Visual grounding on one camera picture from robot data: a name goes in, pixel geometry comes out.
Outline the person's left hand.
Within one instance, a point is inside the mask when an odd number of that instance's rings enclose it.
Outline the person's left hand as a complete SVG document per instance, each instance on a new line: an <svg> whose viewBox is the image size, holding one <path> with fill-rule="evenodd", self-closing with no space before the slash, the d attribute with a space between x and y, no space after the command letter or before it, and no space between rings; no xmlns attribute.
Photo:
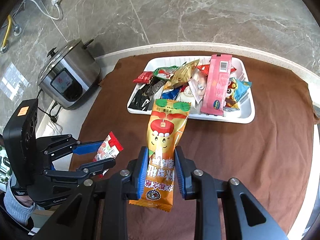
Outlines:
<svg viewBox="0 0 320 240"><path fill-rule="evenodd" d="M16 196L14 197L17 199L17 201L22 204L25 207L31 207L33 206L34 202L29 196Z"/></svg>

